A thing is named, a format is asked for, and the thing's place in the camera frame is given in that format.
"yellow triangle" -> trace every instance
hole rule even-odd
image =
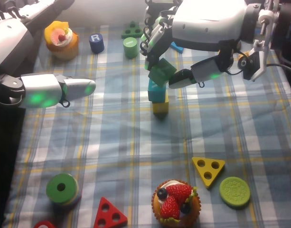
[[[207,189],[211,186],[217,175],[225,166],[224,160],[199,157],[193,157],[192,160]]]

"yellow cube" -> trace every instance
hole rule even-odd
[[[167,114],[169,113],[169,95],[166,91],[164,103],[152,103],[154,114]]]

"blue block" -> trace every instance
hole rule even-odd
[[[89,36],[90,48],[95,54],[104,50],[103,36],[100,33],[94,33]]]
[[[182,54],[182,52],[183,52],[183,47],[178,47],[178,46],[175,44],[175,42],[172,42],[171,45],[170,45],[170,47],[171,47],[172,49],[178,51],[178,52],[181,53],[181,54]]]
[[[164,85],[163,87],[159,87],[150,79],[147,92],[149,96],[149,101],[152,101],[153,103],[165,102],[166,85]]]

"blueberry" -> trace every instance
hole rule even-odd
[[[166,199],[166,197],[168,196],[168,192],[165,188],[160,188],[157,192],[157,195],[159,199]]]
[[[191,212],[191,206],[189,203],[184,203],[181,205],[180,207],[180,211],[183,213],[183,214],[188,214]]]

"green cylinder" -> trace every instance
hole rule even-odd
[[[125,56],[127,58],[135,58],[138,53],[138,41],[136,38],[133,37],[128,37],[123,41],[123,47],[124,47],[124,52]]]
[[[48,182],[46,195],[55,204],[68,205],[79,197],[79,185],[72,175],[61,173]]]

